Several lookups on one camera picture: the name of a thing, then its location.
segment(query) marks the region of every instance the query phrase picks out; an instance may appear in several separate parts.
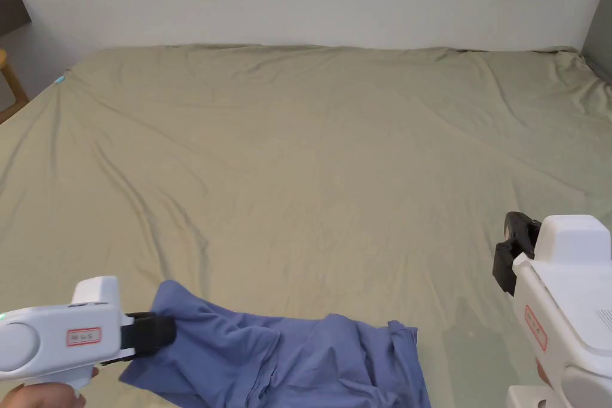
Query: wooden table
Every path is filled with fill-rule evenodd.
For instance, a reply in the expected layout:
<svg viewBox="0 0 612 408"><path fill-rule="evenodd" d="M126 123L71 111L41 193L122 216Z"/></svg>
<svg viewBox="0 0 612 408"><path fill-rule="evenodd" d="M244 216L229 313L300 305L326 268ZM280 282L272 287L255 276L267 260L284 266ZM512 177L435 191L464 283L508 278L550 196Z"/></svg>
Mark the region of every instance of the wooden table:
<svg viewBox="0 0 612 408"><path fill-rule="evenodd" d="M14 31L19 27L32 22L27 13L26 6L22 0L0 0L0 35ZM6 110L0 111L0 123L7 120L17 113L25 104L29 102L23 86L8 64L6 51L0 48L0 72L10 87L10 91L15 95L15 104Z"/></svg>

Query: finger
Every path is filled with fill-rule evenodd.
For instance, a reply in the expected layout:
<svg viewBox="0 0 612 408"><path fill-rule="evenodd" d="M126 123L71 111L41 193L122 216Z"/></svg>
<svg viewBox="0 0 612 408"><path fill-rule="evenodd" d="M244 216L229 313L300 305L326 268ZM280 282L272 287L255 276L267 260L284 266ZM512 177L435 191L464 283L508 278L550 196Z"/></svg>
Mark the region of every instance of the finger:
<svg viewBox="0 0 612 408"><path fill-rule="evenodd" d="M71 408L83 408L85 403L87 403L87 400L81 395L79 398L75 399Z"/></svg>
<svg viewBox="0 0 612 408"><path fill-rule="evenodd" d="M6 408L10 406L11 400L13 400L17 391L21 389L22 387L23 387L23 384L20 384L19 386L10 389L4 396L4 399L2 399L2 402L0 403L0 408Z"/></svg>
<svg viewBox="0 0 612 408"><path fill-rule="evenodd" d="M34 384L18 390L10 408L66 408L72 407L76 400L75 391L69 385Z"/></svg>

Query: red label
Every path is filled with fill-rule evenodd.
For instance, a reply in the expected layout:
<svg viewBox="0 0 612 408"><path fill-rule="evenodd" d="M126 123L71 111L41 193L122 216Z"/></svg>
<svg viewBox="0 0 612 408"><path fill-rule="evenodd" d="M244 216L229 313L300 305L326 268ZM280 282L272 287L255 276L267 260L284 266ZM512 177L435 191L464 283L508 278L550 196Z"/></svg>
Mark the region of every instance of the red label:
<svg viewBox="0 0 612 408"><path fill-rule="evenodd" d="M93 329L76 329L68 330L66 334L66 346L84 346L95 345L102 340L102 329L96 327Z"/></svg>
<svg viewBox="0 0 612 408"><path fill-rule="evenodd" d="M546 352L546 347L549 346L549 337L546 335L546 332L544 332L544 329L542 329L536 315L529 306L525 307L525 322L527 322L527 325L531 328L537 342L540 343L541 350Z"/></svg>

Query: sheet wrinkle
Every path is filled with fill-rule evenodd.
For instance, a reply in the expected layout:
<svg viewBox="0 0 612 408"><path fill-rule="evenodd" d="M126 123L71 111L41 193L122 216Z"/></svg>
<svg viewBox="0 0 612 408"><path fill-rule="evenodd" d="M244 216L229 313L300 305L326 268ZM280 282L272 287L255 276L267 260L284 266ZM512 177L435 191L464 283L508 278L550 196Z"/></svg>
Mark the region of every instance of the sheet wrinkle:
<svg viewBox="0 0 612 408"><path fill-rule="evenodd" d="M191 232L191 235L196 240L198 246L198 261L200 263L200 293L202 296L207 296L209 279L210 279L210 259L208 257L208 239L204 236L200 228L194 223L192 218L181 206L176 199L170 195L166 190L156 187L157 192L162 195L166 200L173 206L174 210L179 213L183 223L187 229Z"/></svg>
<svg viewBox="0 0 612 408"><path fill-rule="evenodd" d="M13 228L13 225L15 225L17 212L19 211L19 208L22 205L26 193L27 188L24 188L24 190L22 190L21 195L19 195L19 198L17 199L17 203L10 210L9 214L6 215L6 225L0 228L0 244L2 244L2 241L4 240L10 229Z"/></svg>
<svg viewBox="0 0 612 408"><path fill-rule="evenodd" d="M323 56L323 58L321 59L321 61L319 62L315 62L312 65L306 66L306 69L300 70L296 73L290 73L289 75L286 75L287 78L294 78L298 75L302 75L303 73L307 73L310 72L312 69L321 66L322 63L327 63L330 60L333 60L338 54L339 51L338 50L334 50L333 48L320 48L320 49L316 49L316 50L304 50L304 51L293 51L291 53L283 53L280 56L274 56L274 57L269 57L267 59L261 59L260 61L256 62L254 65L252 65L251 67L247 68L247 69L241 69L241 70L236 70L231 78L230 81L233 81L235 76L242 76L242 75L248 75L250 73L257 73L260 72L261 70L263 70L263 68L270 66L270 65L278 65L279 63L282 63L286 60L295 60L296 57L302 57L305 54L312 54L312 53L329 53L332 52L333 54L331 56ZM276 79L278 77L278 75L280 74L280 72L285 71L288 72L287 69L283 69L282 67L279 67L276 71L276 73L274 74L274 79Z"/></svg>
<svg viewBox="0 0 612 408"><path fill-rule="evenodd" d="M501 102L502 107L504 107L507 110L507 113L524 129L527 129L527 126L525 125L525 123L523 123L517 116L516 113L514 113L514 110L512 109L512 107L510 107L510 104L508 103L507 99L506 99L506 95L504 93L504 88L502 87L500 80L498 79L498 77L495 75L495 72L493 72L493 70L491 69L491 67L489 66L489 63L482 57L479 55L475 55L473 56L474 60L476 62L476 66L479 68L479 70L483 71L483 74L485 75L484 77L484 81L485 83L489 83L491 82L493 84L493 89L496 92L497 96L496 99Z"/></svg>
<svg viewBox="0 0 612 408"><path fill-rule="evenodd" d="M2 174L0 174L0 198L2 198L2 194L4 193L4 189L6 188L6 181L8 179L9 174L10 174L10 170L12 169L13 165L15 164L15 160L16 160L17 155L19 154L19 152L20 152L20 150L22 148L23 143L25 142L25 140L27 139L28 135L30 134L30 131L32 131L32 129L33 129L34 125L36 124L36 122L39 121L39 119L41 118L42 114L45 111L47 111L48 107L49 107L49 104L45 104L45 106L41 109L41 111L37 114L37 116L32 120L32 122L25 129L23 134L19 137L19 141L17 141L17 145L15 145L15 148L13 149L13 151L8 156L8 160L6 162L6 165L2 169Z"/></svg>
<svg viewBox="0 0 612 408"><path fill-rule="evenodd" d="M501 153L502 155L504 155L507 158L510 158L512 161L515 161L517 163L519 163L520 165L522 165L523 167L529 169L530 171L536 173L537 175L540 176L544 176L548 179L554 180L557 184L563 186L564 188L568 188L572 193L578 193L580 194L580 196L582 198L585 198L587 196L587 192L586 190L582 189L582 188L578 188L577 186L571 185L569 183L564 182L563 180L559 179L558 177L553 176L552 174L549 174L545 171L541 171L538 168L533 167L533 165L531 165L528 162L525 162L524 160L517 158L514 155L511 155L508 152L505 152L504 150L500 150L498 148L493 147L490 144L487 144L485 142L483 142L481 139L479 139L478 137L475 137L471 134L469 134L467 131L463 130L462 128L460 128L459 126L456 126L455 124L451 123L450 121L448 121L446 118L444 118L442 115L440 115L440 113L438 113L437 111L435 111L433 108L427 106L422 100L420 100L419 98L415 97L415 100L418 100L420 106L424 107L429 113L432 113L435 118L438 121L442 121L443 124L449 126L452 128L452 130L456 133L460 133L462 134L464 137L467 137L469 139L472 139L473 141L475 141L478 145L480 145L481 147L483 147L485 150L491 150L493 152L496 153Z"/></svg>
<svg viewBox="0 0 612 408"><path fill-rule="evenodd" d="M51 181L57 178L57 136L59 135L59 125L61 121L61 101L59 100L60 90L58 89L55 100L55 110L53 111L53 124L51 126L51 139L49 143L49 169L51 171Z"/></svg>
<svg viewBox="0 0 612 408"><path fill-rule="evenodd" d="M104 150L100 145L94 141L94 157L100 166L100 170L104 173L106 178L113 185L113 188L117 189L127 198L130 207L134 211L136 220L143 231L143 236L147 244L152 249L151 251L156 255L158 266L161 271L163 280L172 279L172 272L168 263L168 255L164 252L161 242L159 240L159 229L157 228L155 214L145 201L143 195L138 193L138 190L128 180L128 178L121 172L121 170L115 165L108 156L104 153Z"/></svg>
<svg viewBox="0 0 612 408"><path fill-rule="evenodd" d="M192 143L188 143L188 142L184 142L181 141L173 136L168 135L167 133L165 133L164 131L162 131L161 129L141 120L136 118L135 116L123 112L115 107L113 107L112 105L103 102L101 98L95 96L92 92L87 91L87 89L85 88L80 88L81 91L83 91L84 93L86 93L88 96L91 97L92 101L102 105L103 107L107 108L108 110L110 110L113 113L117 113L119 116L137 124L140 127L143 127L147 130L150 130L152 132L154 132L155 134L158 134L159 136L161 136L164 139L167 139L170 141L171 144L176 145L176 146L180 146L183 147L186 150L189 150L192 153L195 153L201 157L205 157L205 156L209 156L211 158L213 158L216 162L219 162L221 164L223 164L226 168L234 170L234 171L238 171L238 169L236 169L236 167L230 163L228 163L227 161L224 161L223 159L221 159L219 156L214 155L213 153L206 151L206 150L201 150L199 149L196 145L193 145Z"/></svg>

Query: chair leg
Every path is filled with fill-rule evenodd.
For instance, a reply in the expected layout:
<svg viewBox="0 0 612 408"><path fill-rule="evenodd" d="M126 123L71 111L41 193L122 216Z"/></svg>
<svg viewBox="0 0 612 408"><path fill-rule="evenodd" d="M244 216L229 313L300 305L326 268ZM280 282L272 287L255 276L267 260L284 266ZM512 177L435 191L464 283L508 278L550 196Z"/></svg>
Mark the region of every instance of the chair leg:
<svg viewBox="0 0 612 408"><path fill-rule="evenodd" d="M25 105L30 102L26 92L23 90L22 84L17 79L17 75L15 75L13 69L10 68L8 62L6 62L6 64L2 68L2 74L4 76L4 79L8 83L8 87L10 87L10 91L12 91L15 95L16 103L18 105Z"/></svg>

